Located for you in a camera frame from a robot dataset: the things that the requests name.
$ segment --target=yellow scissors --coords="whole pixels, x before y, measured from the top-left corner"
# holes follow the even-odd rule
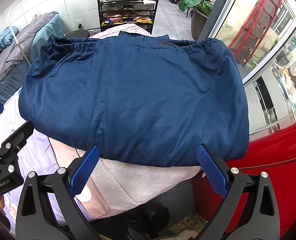
[[[140,18],[138,20],[136,20],[137,23],[152,23],[151,19],[148,18]]]

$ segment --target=step ladder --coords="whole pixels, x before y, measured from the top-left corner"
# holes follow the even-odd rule
[[[250,16],[232,40],[228,48],[236,61],[244,67],[252,58],[275,19],[282,0],[259,0]],[[241,42],[237,49],[232,47]]]

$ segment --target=plant pot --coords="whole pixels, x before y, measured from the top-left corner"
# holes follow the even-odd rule
[[[204,25],[206,24],[206,21],[208,17],[204,15],[198,8],[193,7],[193,15],[191,18],[191,36],[196,41],[199,38],[199,35],[201,33],[201,30],[203,29]]]

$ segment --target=white tile wall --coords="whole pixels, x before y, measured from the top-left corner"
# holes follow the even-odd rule
[[[0,33],[8,26],[7,14],[18,0],[0,0]],[[84,21],[84,29],[99,28],[97,0],[22,0],[10,13],[10,21],[22,30],[37,13],[57,11],[67,33],[77,30],[77,20]]]

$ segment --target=gray tile floor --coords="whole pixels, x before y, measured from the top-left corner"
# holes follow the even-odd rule
[[[179,222],[187,215],[195,213],[195,200],[193,196],[192,181],[184,180],[172,189],[152,199],[164,204],[170,212],[170,221],[166,228],[158,232],[159,236],[169,236],[168,227]],[[130,235],[136,240],[145,240],[140,233],[135,233],[129,228]]]
[[[193,41],[190,31],[191,16],[187,11],[178,11],[178,5],[169,0],[159,0],[152,36],[168,34],[172,40]]]

